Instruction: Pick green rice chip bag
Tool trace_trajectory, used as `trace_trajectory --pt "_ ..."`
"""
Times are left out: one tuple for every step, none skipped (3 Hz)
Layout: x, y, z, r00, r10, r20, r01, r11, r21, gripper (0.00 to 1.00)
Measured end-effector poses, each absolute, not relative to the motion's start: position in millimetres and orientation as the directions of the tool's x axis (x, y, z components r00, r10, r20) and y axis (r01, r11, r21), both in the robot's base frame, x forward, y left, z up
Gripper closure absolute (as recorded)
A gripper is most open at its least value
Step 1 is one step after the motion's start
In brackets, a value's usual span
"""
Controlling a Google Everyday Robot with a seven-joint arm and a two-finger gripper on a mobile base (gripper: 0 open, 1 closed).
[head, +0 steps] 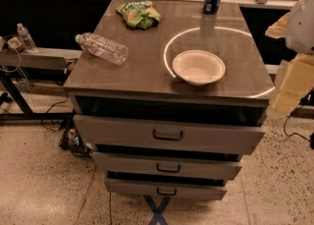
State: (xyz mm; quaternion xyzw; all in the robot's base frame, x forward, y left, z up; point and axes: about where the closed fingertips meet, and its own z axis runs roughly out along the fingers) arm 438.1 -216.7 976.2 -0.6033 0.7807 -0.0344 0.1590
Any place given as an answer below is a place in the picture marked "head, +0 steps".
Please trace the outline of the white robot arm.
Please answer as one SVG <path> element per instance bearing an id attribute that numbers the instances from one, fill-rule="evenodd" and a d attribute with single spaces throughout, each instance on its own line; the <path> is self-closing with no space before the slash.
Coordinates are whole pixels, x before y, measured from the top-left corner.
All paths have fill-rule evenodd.
<path id="1" fill-rule="evenodd" d="M 298 0 L 286 27 L 286 46 L 297 53 L 314 54 L 314 0 Z"/>

